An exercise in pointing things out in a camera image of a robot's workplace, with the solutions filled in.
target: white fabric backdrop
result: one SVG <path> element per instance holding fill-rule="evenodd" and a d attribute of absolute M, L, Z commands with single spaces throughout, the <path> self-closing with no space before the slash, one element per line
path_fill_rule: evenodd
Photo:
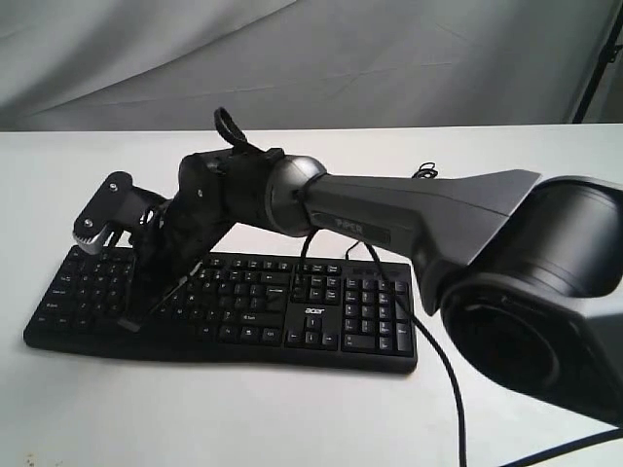
<path fill-rule="evenodd" d="M 620 2 L 2 3 L 4 128 L 198 129 L 564 122 Z"/>

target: white tabletop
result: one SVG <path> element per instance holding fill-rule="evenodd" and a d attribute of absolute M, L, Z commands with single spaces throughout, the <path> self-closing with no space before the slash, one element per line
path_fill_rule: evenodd
<path fill-rule="evenodd" d="M 526 168 L 623 183 L 623 126 L 250 131 L 260 147 L 310 155 L 336 174 L 441 176 Z M 186 154 L 224 147 L 213 132 L 0 133 L 0 465 L 455 466 L 457 419 L 443 367 L 419 338 L 408 377 L 286 366 L 139 363 L 26 347 L 21 332 L 72 245 L 77 214 L 109 172 L 172 196 Z M 298 255 L 302 240 L 236 226 L 221 251 Z M 311 255 L 351 242 L 321 233 Z M 364 248 L 353 257 L 367 259 Z M 405 261 L 382 252 L 382 258 Z M 417 303 L 417 313 L 423 315 Z M 493 466 L 608 428 L 512 393 L 458 355 L 468 459 Z M 620 465 L 611 443 L 548 466 Z"/>

